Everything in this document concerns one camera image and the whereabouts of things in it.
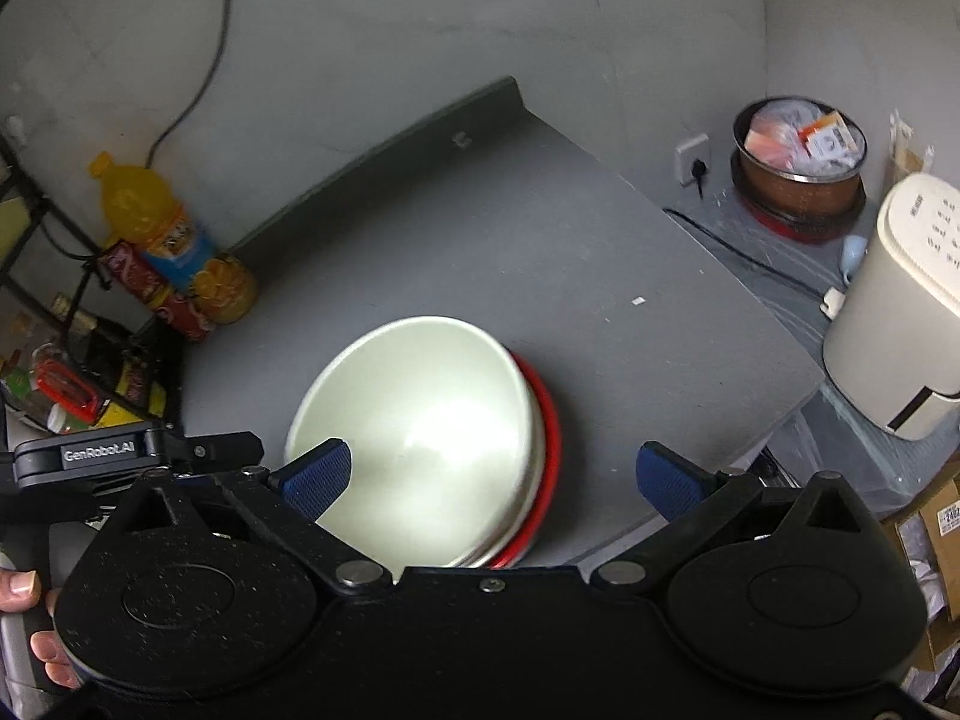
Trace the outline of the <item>light blue cup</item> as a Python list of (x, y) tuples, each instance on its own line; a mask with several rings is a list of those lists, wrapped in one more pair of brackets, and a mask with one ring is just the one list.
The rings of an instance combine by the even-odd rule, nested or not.
[(839, 251), (838, 271), (841, 281), (850, 286), (856, 273), (866, 258), (869, 239), (857, 234), (850, 234), (843, 239)]

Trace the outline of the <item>orange juice bottle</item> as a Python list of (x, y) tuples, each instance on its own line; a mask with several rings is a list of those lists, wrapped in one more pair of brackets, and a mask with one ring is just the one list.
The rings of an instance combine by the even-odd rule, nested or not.
[(228, 325), (252, 309), (257, 283), (251, 271), (213, 242), (163, 176), (149, 167), (116, 163), (105, 151), (88, 172), (99, 182), (110, 229), (212, 322)]

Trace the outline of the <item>pale green bowl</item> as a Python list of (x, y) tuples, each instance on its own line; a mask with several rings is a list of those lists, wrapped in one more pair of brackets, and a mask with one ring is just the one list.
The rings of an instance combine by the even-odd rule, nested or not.
[(286, 460), (327, 439), (352, 481), (317, 525), (400, 575), (482, 567), (523, 522), (544, 468), (539, 406), (508, 350), (449, 317), (376, 328), (320, 372)]

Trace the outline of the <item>grey raised work board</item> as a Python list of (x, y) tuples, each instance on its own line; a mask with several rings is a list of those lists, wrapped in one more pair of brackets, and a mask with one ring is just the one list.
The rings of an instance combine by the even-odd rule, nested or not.
[(822, 371), (765, 305), (630, 182), (501, 80), (418, 122), (242, 239), (249, 316), (185, 366), (192, 434), (251, 431), (278, 460), (340, 349), (383, 323), (475, 323), (544, 379), (562, 477), (527, 562), (587, 564), (654, 514), (636, 450), (753, 457)]

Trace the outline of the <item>white wall socket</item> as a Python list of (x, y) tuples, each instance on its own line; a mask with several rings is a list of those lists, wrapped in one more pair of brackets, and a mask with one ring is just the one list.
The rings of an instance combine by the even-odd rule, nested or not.
[(711, 167), (711, 140), (708, 133), (686, 138), (674, 148), (674, 176), (682, 187), (697, 184)]

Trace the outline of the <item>red soda can lower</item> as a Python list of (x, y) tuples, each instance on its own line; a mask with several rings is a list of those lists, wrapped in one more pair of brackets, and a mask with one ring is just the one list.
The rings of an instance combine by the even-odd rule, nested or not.
[(174, 330), (182, 333), (190, 343), (200, 343), (213, 332), (213, 323), (208, 317), (176, 289), (163, 289), (151, 301), (149, 309), (169, 323)]

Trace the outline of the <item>red rimmed bowl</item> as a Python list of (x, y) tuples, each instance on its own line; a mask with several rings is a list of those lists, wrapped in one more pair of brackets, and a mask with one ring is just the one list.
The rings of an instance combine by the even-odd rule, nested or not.
[(524, 379), (534, 395), (535, 403), (539, 406), (540, 427), (544, 434), (544, 468), (540, 473), (534, 499), (523, 522), (517, 527), (508, 543), (485, 562), (485, 566), (489, 569), (509, 569), (516, 566), (517, 562), (521, 561), (534, 546), (540, 528), (544, 525), (550, 511), (563, 465), (562, 423), (556, 411), (555, 400), (545, 385), (544, 379), (537, 374), (530, 362), (517, 353), (512, 353), (512, 359), (519, 367), (519, 371), (523, 372)]

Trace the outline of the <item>brown pot with packets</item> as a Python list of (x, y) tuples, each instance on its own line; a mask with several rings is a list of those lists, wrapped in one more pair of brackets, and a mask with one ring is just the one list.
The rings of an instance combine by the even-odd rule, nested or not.
[(869, 147), (848, 115), (809, 98), (761, 99), (737, 114), (732, 135), (732, 181), (760, 224), (807, 244), (853, 229)]

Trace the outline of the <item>cream rice cooker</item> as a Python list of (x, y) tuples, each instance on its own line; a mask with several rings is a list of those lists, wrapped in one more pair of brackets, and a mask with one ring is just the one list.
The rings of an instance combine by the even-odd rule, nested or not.
[(957, 188), (921, 172), (890, 188), (822, 359), (836, 390), (885, 433), (921, 440), (957, 415)]

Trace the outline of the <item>cardboard box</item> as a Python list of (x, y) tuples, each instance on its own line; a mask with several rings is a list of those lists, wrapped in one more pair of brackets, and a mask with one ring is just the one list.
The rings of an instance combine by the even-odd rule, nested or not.
[(882, 527), (908, 562), (928, 608), (913, 667), (935, 673), (958, 649), (958, 454)]

